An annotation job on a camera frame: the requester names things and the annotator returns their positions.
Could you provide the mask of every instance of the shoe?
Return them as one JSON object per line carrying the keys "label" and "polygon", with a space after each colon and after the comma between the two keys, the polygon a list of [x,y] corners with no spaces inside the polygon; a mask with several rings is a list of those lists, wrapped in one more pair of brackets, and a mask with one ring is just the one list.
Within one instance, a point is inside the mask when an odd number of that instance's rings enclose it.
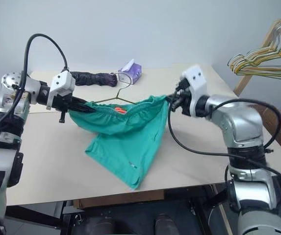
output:
{"label": "shoe", "polygon": [[179,230],[168,215],[160,214],[155,220],[155,235],[179,235]]}
{"label": "shoe", "polygon": [[114,234],[115,221],[112,218],[100,220],[92,229],[90,235],[109,235]]}

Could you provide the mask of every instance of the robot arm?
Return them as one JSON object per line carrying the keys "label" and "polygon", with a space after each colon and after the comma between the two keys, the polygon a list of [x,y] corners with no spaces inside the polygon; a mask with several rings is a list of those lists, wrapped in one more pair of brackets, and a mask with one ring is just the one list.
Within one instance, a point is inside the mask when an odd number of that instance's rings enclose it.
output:
{"label": "robot arm", "polygon": [[[1,78],[0,118],[12,107],[21,74],[12,72]],[[0,230],[6,209],[6,189],[19,182],[22,172],[23,154],[19,152],[21,135],[24,130],[30,104],[42,104],[47,109],[61,111],[59,122],[64,123],[65,113],[71,109],[80,112],[93,112],[85,106],[85,100],[73,97],[75,79],[65,70],[57,74],[48,87],[46,83],[36,81],[29,76],[26,79],[25,91],[12,115],[0,124]]]}
{"label": "robot arm", "polygon": [[[231,99],[223,95],[209,96],[203,72],[194,66],[182,73],[171,110],[182,107],[185,115],[205,117],[222,130],[228,153],[267,165],[262,120],[254,108],[237,102],[212,112],[214,107]],[[239,234],[281,234],[281,218],[271,213],[277,206],[271,173],[233,157],[230,157],[229,171],[232,180],[227,193],[231,209],[239,212]]]}

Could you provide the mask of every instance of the black cable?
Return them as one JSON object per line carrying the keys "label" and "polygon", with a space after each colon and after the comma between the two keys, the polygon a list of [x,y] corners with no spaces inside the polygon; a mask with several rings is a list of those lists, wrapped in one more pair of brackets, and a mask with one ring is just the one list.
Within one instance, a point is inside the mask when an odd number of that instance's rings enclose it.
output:
{"label": "black cable", "polygon": [[229,165],[227,165],[224,171],[224,182],[225,182],[226,189],[228,189],[228,171],[229,171]]}
{"label": "black cable", "polygon": [[64,60],[64,70],[68,70],[68,66],[67,66],[67,61],[66,61],[66,57],[63,53],[63,51],[61,50],[61,48],[58,46],[58,44],[52,39],[50,38],[49,36],[45,35],[45,34],[42,34],[42,33],[36,33],[36,34],[33,34],[27,41],[27,45],[26,45],[26,48],[25,48],[25,57],[24,57],[24,70],[22,71],[22,76],[21,76],[21,81],[19,83],[19,87],[17,88],[17,91],[16,91],[16,95],[15,95],[15,98],[14,98],[14,101],[13,101],[13,105],[12,107],[7,111],[7,113],[2,116],[0,118],[0,125],[2,124],[2,122],[8,118],[8,116],[11,116],[14,114],[14,111],[15,111],[15,108],[16,106],[18,105],[19,101],[21,100],[22,96],[23,96],[23,93],[25,91],[25,85],[26,85],[26,80],[27,80],[27,69],[28,69],[28,56],[29,56],[29,49],[30,49],[30,45],[31,45],[31,42],[33,41],[33,39],[35,39],[36,37],[44,37],[48,40],[50,40],[55,46],[56,48],[58,49],[58,51],[60,52],[60,54],[62,55],[63,57],[63,60]]}
{"label": "black cable", "polygon": [[[239,158],[239,159],[242,159],[242,160],[245,160],[249,163],[251,163],[252,165],[255,165],[259,168],[263,168],[263,169],[266,169],[276,175],[278,175],[280,178],[281,178],[281,173],[279,173],[278,171],[266,166],[266,165],[263,165],[259,162],[256,162],[252,159],[248,159],[246,157],[243,157],[243,156],[239,156],[239,155],[234,155],[234,154],[229,154],[229,153],[212,153],[212,152],[202,152],[202,151],[198,151],[198,150],[194,150],[194,149],[191,149],[191,148],[188,148],[186,147],[185,145],[183,145],[175,136],[173,130],[172,130],[172,126],[171,126],[171,109],[172,109],[172,104],[174,102],[174,97],[175,97],[175,94],[177,93],[177,91],[175,91],[174,95],[172,96],[172,100],[170,102],[170,106],[169,106],[169,110],[168,110],[168,126],[169,126],[169,130],[170,130],[170,133],[171,133],[171,136],[173,137],[173,139],[175,140],[175,142],[181,146],[183,149],[189,151],[189,152],[192,152],[192,153],[196,153],[196,154],[201,154],[201,155],[210,155],[210,156],[224,156],[224,157],[232,157],[232,158]],[[277,209],[279,207],[279,205],[281,204],[281,199],[278,201],[277,203]]]}
{"label": "black cable", "polygon": [[236,103],[236,102],[246,102],[246,103],[254,103],[254,104],[259,104],[262,105],[264,107],[269,108],[276,116],[278,119],[278,124],[277,124],[277,128],[276,131],[274,132],[274,134],[272,135],[271,139],[263,146],[264,149],[266,149],[267,147],[270,146],[270,144],[272,144],[272,142],[276,139],[276,137],[278,136],[280,130],[281,130],[281,113],[278,111],[278,109],[271,105],[268,104],[266,102],[262,102],[259,100],[254,100],[254,99],[244,99],[244,98],[239,98],[239,99],[230,99],[228,101],[225,101],[217,106],[215,106],[211,112],[214,112],[215,110],[221,108],[222,106],[226,105],[226,104],[230,104],[230,103]]}

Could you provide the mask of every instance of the white wall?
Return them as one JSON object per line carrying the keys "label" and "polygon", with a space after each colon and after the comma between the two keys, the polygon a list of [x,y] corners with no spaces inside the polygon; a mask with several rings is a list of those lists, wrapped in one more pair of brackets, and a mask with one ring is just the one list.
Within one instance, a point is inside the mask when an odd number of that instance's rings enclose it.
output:
{"label": "white wall", "polygon": [[[144,67],[171,63],[212,64],[234,88],[227,67],[237,53],[258,47],[281,18],[279,0],[0,0],[0,78],[20,71],[29,36],[53,37],[71,70],[118,69],[135,58]],[[56,49],[37,39],[30,70],[62,68]],[[281,109],[281,81],[257,78],[244,96]]]}

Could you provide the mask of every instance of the floor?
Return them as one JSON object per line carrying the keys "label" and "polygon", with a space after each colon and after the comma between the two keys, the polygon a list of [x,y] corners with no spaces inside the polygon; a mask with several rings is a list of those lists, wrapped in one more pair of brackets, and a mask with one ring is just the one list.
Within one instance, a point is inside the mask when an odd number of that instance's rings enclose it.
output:
{"label": "floor", "polygon": [[[55,216],[54,213],[55,213],[56,202],[24,205],[23,207],[37,212]],[[59,235],[60,234],[60,230],[51,229],[51,228],[42,227],[33,224],[22,223],[10,219],[5,219],[4,223],[5,223],[7,235],[26,235],[26,234]]]}
{"label": "floor", "polygon": [[167,214],[175,222],[180,234],[201,235],[190,207],[188,200],[174,200],[89,209],[89,219],[72,232],[73,235],[89,234],[96,222],[104,217],[111,217],[120,224],[124,223],[123,227],[132,230],[132,234],[153,235],[154,220],[159,214]]}

